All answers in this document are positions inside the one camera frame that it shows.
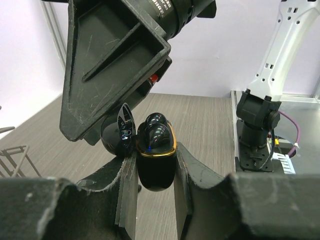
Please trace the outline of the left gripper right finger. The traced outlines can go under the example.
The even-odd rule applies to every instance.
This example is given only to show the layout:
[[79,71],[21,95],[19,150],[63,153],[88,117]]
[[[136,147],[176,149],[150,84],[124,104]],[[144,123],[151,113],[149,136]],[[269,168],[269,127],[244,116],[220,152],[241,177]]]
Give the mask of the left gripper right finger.
[[221,176],[181,143],[174,200],[180,240],[317,240],[317,174],[230,173]]

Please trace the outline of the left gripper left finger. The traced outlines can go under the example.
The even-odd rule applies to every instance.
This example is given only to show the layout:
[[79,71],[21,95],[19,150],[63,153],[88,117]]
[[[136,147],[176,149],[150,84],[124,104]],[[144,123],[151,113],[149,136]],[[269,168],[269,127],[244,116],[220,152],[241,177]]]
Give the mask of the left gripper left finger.
[[137,154],[115,157],[74,183],[60,177],[0,180],[3,240],[133,240]]

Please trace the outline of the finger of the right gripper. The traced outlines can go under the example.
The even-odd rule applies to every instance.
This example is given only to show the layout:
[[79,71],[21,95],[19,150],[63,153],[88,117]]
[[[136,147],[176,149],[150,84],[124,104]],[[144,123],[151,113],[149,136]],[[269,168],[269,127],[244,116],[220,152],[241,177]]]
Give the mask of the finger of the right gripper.
[[112,53],[129,26],[118,21],[110,1],[71,0],[60,131],[71,142],[86,138],[109,115],[116,95],[124,90],[115,75]]

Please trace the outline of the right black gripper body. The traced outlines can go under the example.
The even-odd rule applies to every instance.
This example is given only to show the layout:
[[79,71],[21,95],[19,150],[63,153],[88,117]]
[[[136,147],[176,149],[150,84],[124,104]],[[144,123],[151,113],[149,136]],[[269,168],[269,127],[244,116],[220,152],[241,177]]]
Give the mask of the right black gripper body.
[[214,0],[113,0],[118,20],[129,26],[122,34],[111,57],[119,65],[115,75],[124,89],[116,95],[110,109],[123,103],[134,108],[150,92],[170,67],[168,41],[180,33],[193,18],[213,19]]

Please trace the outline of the glossy black charging case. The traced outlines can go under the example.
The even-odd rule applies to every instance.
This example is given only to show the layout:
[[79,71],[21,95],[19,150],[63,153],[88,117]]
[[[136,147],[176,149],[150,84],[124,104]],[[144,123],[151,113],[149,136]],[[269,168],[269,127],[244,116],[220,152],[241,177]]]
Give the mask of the glossy black charging case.
[[100,129],[104,148],[117,157],[130,157],[136,153],[136,165],[141,184],[152,192],[166,190],[174,181],[176,171],[177,139],[167,119],[171,144],[147,150],[143,143],[144,122],[136,125],[130,106],[124,103],[107,117]]

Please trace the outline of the black stem earbud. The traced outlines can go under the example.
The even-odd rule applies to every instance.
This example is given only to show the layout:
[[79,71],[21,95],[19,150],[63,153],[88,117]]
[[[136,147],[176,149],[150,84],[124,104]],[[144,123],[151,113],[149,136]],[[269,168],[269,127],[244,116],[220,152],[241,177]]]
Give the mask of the black stem earbud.
[[168,120],[164,114],[162,114],[160,112],[154,112],[154,113],[151,113],[146,118],[146,120],[144,122],[144,128],[148,128],[154,124],[163,124],[166,126],[168,124]]
[[172,143],[169,128],[162,123],[155,123],[144,129],[142,133],[143,144],[147,150],[170,146]]

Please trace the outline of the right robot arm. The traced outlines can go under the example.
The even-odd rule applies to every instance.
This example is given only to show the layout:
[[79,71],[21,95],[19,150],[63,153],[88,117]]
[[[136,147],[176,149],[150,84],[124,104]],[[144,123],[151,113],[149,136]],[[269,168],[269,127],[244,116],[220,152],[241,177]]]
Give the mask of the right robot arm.
[[[161,115],[136,129],[137,106],[172,63],[169,40],[193,18],[212,19],[213,0],[69,0],[60,130],[71,142],[101,141],[124,159],[176,153],[172,126]],[[251,172],[271,172],[267,147],[280,120],[288,71],[307,31],[320,14],[317,0],[283,0],[269,46],[254,80],[237,104],[239,162]]]

